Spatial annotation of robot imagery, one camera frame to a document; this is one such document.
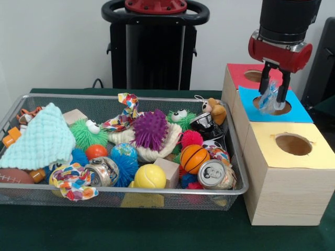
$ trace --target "clear plastic object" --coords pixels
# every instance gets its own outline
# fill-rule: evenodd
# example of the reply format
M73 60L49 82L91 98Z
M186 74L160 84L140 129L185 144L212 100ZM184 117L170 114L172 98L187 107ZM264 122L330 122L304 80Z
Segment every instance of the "clear plastic object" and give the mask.
M262 113L272 114L275 111L283 110L285 102L277 102L278 87L277 81L271 81L265 93L261 96L258 104Z

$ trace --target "blue square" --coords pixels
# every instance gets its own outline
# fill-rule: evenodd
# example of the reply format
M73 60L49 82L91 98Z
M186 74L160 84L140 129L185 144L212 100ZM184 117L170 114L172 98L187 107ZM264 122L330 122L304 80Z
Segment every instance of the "blue square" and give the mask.
M253 104L253 100L260 96L258 90L239 86L239 92L242 104L250 121L313 123L311 117L292 90L289 90L286 96L286 101L289 102L292 109L290 112L283 115L261 113Z

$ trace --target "metal basket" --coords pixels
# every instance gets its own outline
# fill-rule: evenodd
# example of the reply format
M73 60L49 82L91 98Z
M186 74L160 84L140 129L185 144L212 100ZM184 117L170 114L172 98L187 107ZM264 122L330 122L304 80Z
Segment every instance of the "metal basket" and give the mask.
M201 101L196 99L139 98L139 100L139 111L158 108L165 114L181 108L200 113L202 107ZM116 96L29 94L19 98L0 123L0 139L7 135L9 129L18 126L16 114L19 113L20 109L35 110L37 106L46 106L50 102L58 106L63 113L79 109L98 123L115 117L124 109L124 105L118 102ZM247 191L249 184L231 113L228 105L224 104L224 106L227 110L227 119L222 126L225 134L220 139L220 143L226 147L231 157L231 163L238 179L235 190L189 190L180 189L180 185L176 189L98 187L99 195L97 197L86 201L73 202L55 196L52 190L57 190L57 188L54 186L0 182L0 204L227 211L237 196ZM5 150L1 143L0 156L3 155Z

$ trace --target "red spiky ball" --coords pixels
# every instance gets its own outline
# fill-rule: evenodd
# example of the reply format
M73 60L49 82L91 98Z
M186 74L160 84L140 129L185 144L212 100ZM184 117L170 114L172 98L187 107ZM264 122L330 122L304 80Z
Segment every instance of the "red spiky ball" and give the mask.
M192 130L187 130L182 137L182 150L189 145L203 145L203 137L200 133Z

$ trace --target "stuffed animal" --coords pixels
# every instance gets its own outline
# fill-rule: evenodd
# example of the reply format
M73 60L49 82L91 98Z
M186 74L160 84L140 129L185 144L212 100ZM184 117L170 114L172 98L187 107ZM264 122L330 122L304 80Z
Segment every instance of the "stuffed animal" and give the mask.
M220 101L213 98L209 98L203 103L203 112L210 112L213 121L219 126L223 124L227 116L224 106L220 104Z

